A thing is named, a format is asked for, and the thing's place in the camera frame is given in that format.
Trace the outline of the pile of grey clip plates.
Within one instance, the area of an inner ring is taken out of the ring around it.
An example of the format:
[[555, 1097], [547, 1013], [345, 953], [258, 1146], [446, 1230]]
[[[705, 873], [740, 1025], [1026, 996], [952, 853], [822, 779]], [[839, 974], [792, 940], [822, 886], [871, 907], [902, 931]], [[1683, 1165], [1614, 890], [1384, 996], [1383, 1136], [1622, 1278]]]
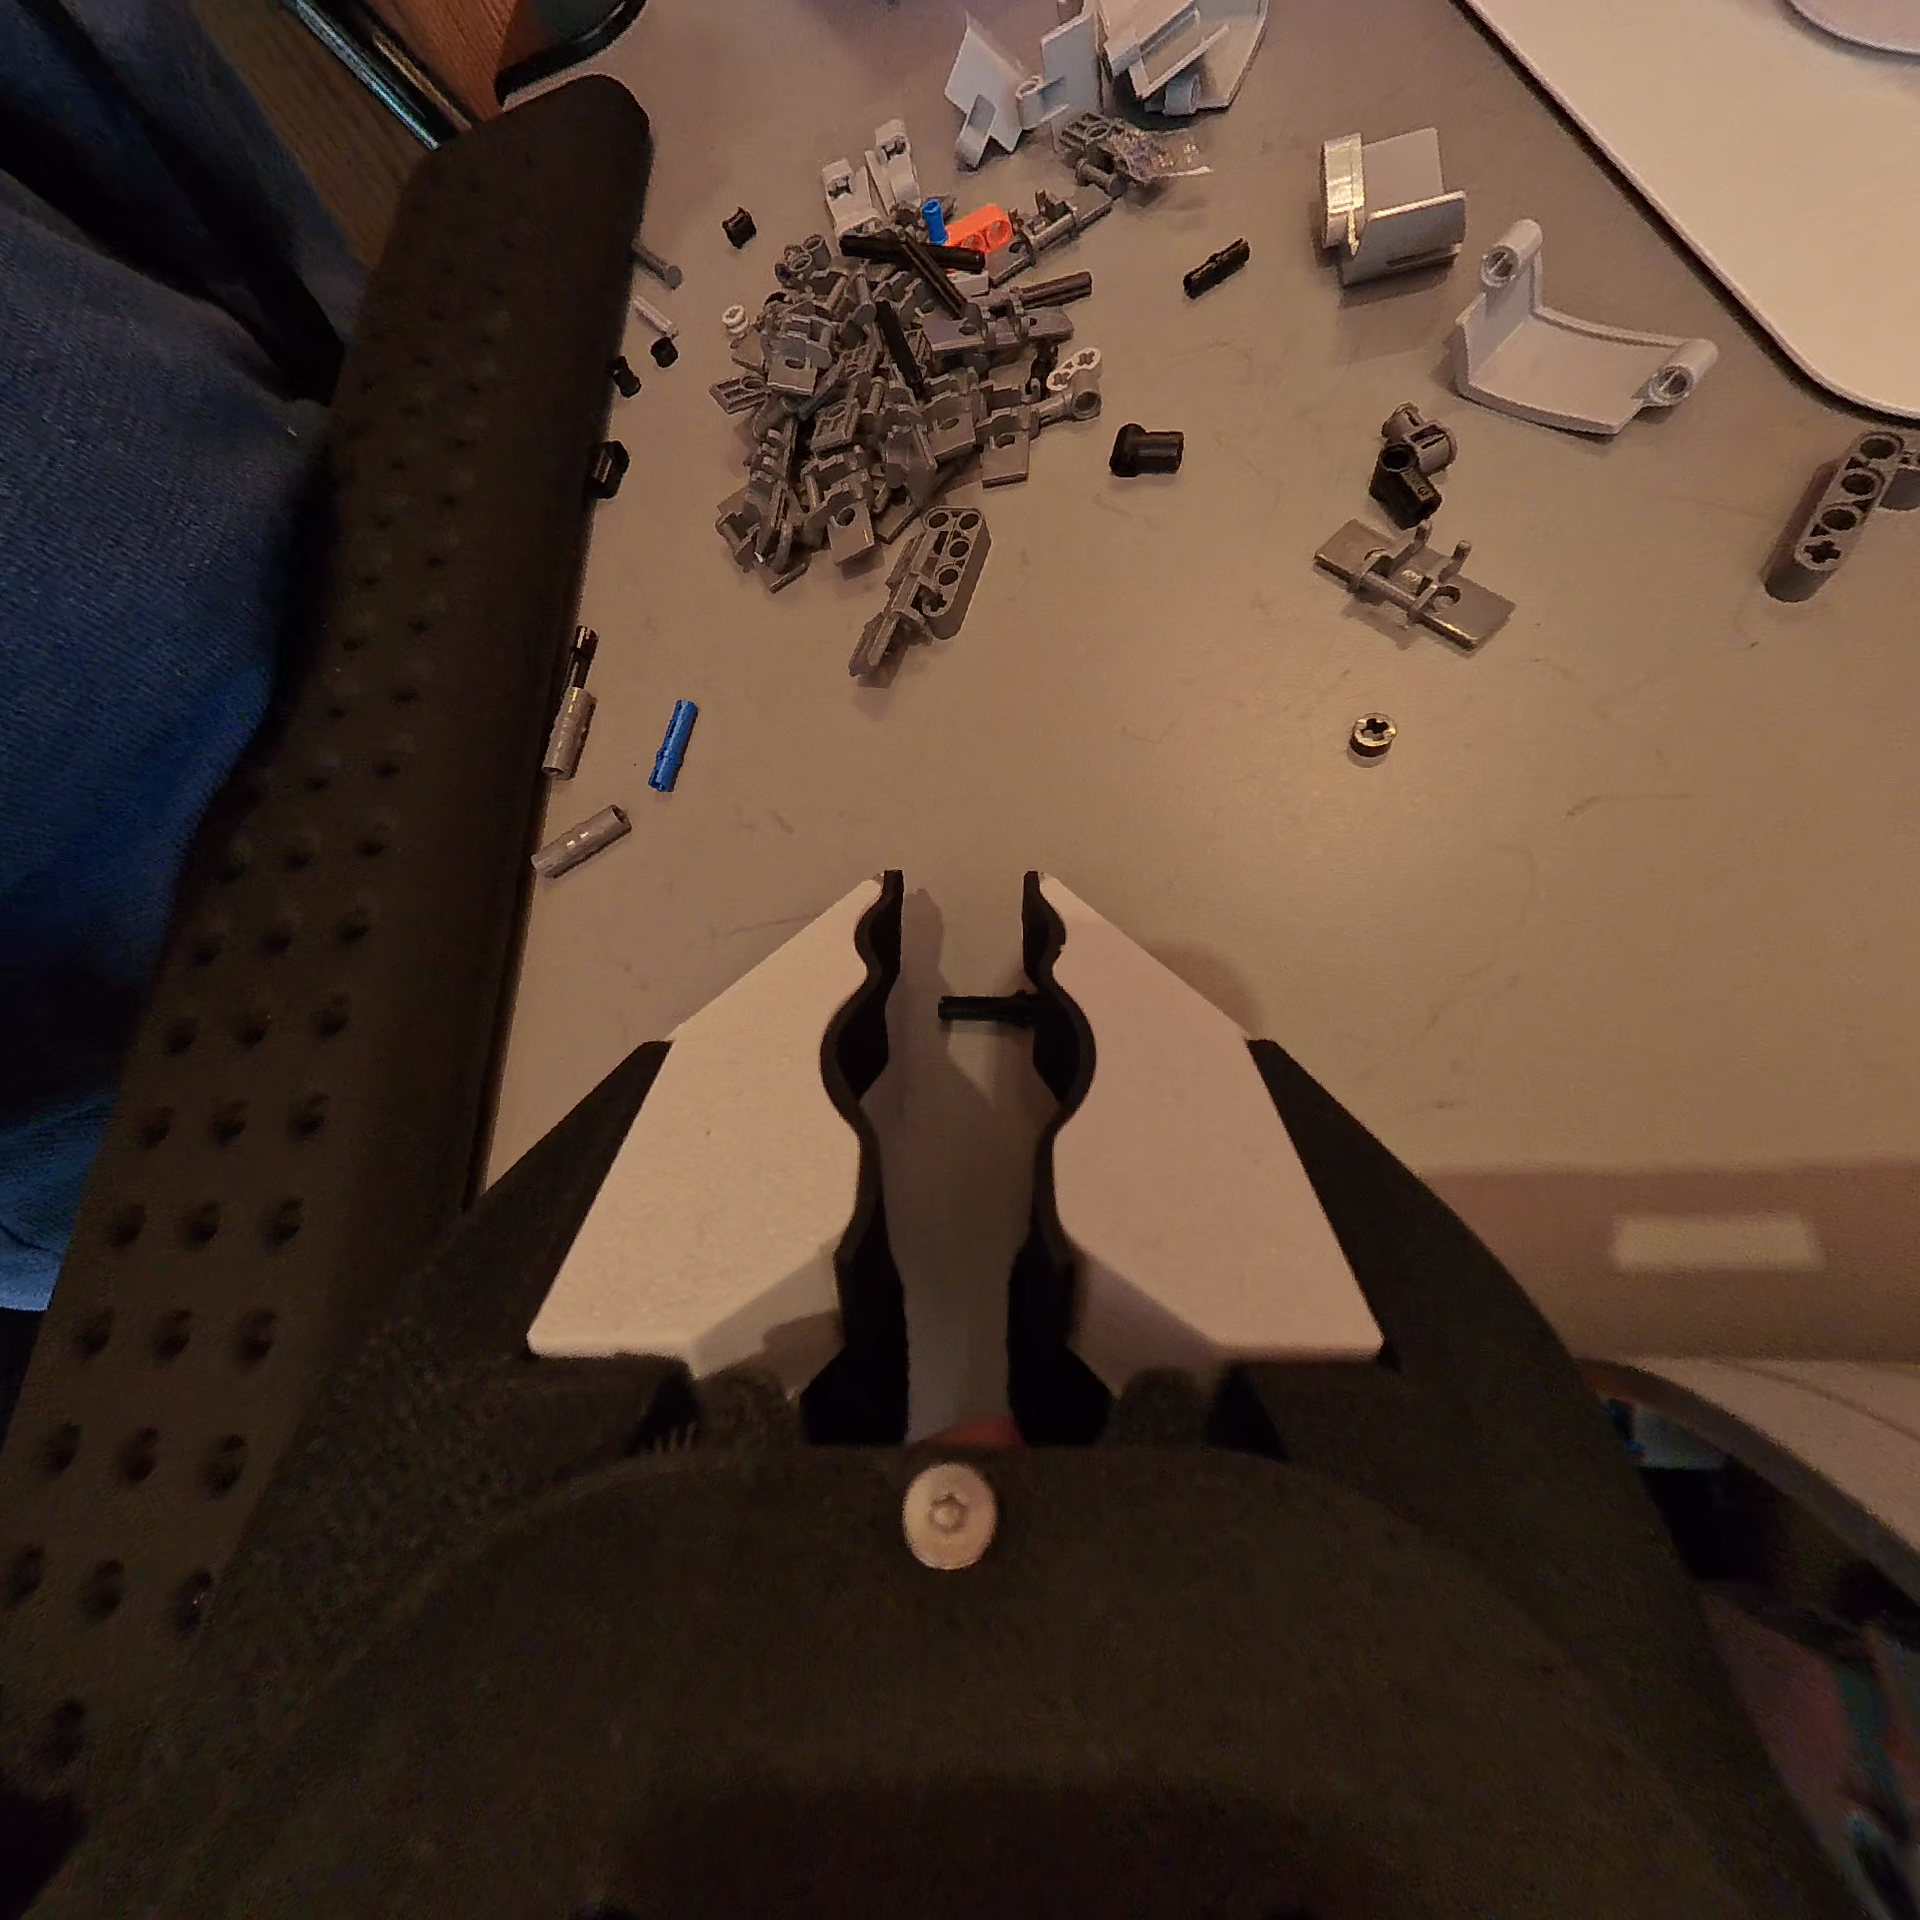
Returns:
[[[773, 584], [814, 557], [867, 565], [954, 486], [1026, 481], [1049, 426], [1100, 417], [1100, 349], [1073, 338], [1084, 302], [1017, 306], [1029, 274], [1020, 260], [1000, 274], [1000, 255], [952, 280], [967, 315], [945, 315], [907, 265], [853, 260], [814, 231], [774, 255], [755, 302], [725, 306], [729, 375], [711, 395], [742, 430], [742, 481], [715, 531], [740, 565]], [[873, 331], [879, 299], [926, 375], [924, 402]]]

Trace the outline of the white rounded tray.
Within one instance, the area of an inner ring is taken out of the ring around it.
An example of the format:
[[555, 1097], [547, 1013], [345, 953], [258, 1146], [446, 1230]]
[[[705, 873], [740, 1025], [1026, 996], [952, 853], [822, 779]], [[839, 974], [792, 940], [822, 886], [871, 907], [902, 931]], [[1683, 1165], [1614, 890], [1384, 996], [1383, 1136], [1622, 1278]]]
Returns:
[[1477, 0], [1824, 393], [1920, 417], [1920, 60], [1786, 0]]

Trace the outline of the pale grey angled panel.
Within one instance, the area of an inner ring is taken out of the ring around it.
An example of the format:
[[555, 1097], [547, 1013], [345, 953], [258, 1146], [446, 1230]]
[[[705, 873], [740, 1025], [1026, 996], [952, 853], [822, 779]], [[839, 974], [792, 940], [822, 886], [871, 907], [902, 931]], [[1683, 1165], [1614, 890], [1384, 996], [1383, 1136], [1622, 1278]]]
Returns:
[[1443, 181], [1437, 127], [1360, 141], [1360, 134], [1318, 147], [1318, 245], [1338, 283], [1452, 265], [1464, 239], [1464, 193]]

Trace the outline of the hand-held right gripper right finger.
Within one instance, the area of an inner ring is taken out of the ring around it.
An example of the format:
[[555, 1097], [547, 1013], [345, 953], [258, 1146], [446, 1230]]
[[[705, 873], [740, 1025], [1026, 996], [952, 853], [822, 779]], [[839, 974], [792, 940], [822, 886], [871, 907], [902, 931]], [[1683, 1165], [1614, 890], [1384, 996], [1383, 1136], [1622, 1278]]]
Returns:
[[1047, 870], [1020, 877], [1020, 971], [1056, 1097], [1006, 1283], [1020, 1439], [1095, 1440], [1138, 1375], [1210, 1406], [1249, 1361], [1378, 1361], [1252, 1036]]

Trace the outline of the person's leg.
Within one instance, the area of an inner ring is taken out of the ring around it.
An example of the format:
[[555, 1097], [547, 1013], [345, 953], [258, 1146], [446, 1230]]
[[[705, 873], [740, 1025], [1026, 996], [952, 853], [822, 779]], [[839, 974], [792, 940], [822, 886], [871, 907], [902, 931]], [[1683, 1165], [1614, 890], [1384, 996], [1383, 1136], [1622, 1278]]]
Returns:
[[0, 1299], [46, 1309], [310, 584], [362, 274], [187, 2], [0, 10]]

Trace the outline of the grey tube with black axle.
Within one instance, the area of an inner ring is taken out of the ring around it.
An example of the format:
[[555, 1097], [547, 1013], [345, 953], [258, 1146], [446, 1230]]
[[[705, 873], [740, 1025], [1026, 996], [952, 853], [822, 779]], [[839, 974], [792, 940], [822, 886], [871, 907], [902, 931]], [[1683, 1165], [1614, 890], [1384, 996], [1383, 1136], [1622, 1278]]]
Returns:
[[591, 712], [597, 712], [591, 663], [597, 663], [597, 630], [575, 623], [566, 667], [561, 667], [561, 694], [558, 694], [555, 726], [547, 726], [546, 761], [541, 761], [541, 772], [547, 779], [572, 779], [580, 766]]

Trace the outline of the heap of pale blue panels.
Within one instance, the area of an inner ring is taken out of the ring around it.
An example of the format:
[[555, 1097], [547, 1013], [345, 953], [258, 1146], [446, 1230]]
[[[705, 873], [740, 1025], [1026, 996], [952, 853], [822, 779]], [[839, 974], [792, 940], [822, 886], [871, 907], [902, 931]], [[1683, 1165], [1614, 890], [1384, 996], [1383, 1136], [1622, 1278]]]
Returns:
[[954, 163], [981, 170], [1078, 112], [1145, 110], [1182, 124], [1231, 110], [1263, 27], [1268, 0], [1066, 0], [1020, 60], [968, 13], [939, 88], [958, 112]]

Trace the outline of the grey angled holed beam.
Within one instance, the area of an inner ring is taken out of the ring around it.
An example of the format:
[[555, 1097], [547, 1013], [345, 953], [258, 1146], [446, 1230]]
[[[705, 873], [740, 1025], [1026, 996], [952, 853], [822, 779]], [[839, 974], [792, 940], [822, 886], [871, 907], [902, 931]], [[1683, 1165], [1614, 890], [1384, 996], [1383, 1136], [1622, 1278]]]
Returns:
[[1805, 497], [1786, 514], [1768, 552], [1766, 590], [1780, 604], [1810, 598], [1838, 563], [1860, 549], [1873, 514], [1920, 504], [1920, 433], [1916, 426], [1873, 426], [1817, 469]]

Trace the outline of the black dimpled foam pad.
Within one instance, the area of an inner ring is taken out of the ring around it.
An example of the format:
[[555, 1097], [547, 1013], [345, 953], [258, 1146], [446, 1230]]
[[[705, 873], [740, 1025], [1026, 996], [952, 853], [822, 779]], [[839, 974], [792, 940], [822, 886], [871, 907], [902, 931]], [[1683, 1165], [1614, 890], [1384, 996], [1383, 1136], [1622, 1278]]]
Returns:
[[475, 1201], [652, 127], [575, 75], [417, 163], [7, 1439], [7, 1914], [138, 1795], [359, 1320]]

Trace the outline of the grey tube connector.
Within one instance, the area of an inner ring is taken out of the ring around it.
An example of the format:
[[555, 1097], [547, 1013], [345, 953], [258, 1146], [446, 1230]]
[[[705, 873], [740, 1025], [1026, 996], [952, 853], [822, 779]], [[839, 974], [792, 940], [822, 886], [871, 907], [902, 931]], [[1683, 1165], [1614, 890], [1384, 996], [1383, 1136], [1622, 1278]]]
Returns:
[[541, 877], [561, 877], [591, 856], [618, 848], [633, 834], [633, 816], [618, 804], [597, 810], [575, 827], [561, 827], [547, 848], [528, 856]]

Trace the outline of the black and grey connector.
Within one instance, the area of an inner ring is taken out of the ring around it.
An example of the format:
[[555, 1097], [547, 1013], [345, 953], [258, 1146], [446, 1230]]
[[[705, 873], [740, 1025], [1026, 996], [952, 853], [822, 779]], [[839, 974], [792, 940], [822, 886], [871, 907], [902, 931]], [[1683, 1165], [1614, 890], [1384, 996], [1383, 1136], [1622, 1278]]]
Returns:
[[1415, 402], [1398, 402], [1383, 419], [1383, 453], [1370, 469], [1370, 501], [1398, 531], [1428, 524], [1443, 512], [1437, 474], [1456, 464], [1456, 433], [1428, 419]]

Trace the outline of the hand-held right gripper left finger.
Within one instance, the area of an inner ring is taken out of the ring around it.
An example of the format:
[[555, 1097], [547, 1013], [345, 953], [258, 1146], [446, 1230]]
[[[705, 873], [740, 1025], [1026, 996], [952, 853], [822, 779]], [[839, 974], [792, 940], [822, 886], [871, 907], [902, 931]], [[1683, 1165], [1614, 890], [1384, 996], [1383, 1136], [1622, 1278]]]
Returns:
[[773, 1375], [818, 1440], [902, 1440], [907, 1312], [867, 1090], [902, 873], [879, 870], [686, 1018], [528, 1322], [541, 1355]]

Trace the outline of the grey perforated beam assembly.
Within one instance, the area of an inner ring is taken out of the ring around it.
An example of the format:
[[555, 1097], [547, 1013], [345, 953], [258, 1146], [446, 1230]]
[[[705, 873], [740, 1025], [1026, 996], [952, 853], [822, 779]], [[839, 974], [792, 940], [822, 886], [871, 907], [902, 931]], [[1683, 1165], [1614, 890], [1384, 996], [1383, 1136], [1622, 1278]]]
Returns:
[[926, 512], [885, 582], [885, 604], [867, 617], [853, 647], [853, 682], [871, 683], [893, 669], [893, 657], [917, 644], [958, 634], [994, 531], [981, 504]]

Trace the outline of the pale curved panel with pins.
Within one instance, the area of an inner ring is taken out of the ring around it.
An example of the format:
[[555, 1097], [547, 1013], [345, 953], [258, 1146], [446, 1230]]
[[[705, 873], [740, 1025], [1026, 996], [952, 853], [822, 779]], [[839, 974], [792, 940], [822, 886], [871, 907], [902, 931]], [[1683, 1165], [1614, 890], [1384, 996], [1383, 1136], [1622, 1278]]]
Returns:
[[1480, 294], [1452, 319], [1456, 395], [1593, 440], [1688, 402], [1710, 368], [1717, 343], [1702, 335], [1652, 335], [1545, 306], [1531, 216], [1480, 255]]

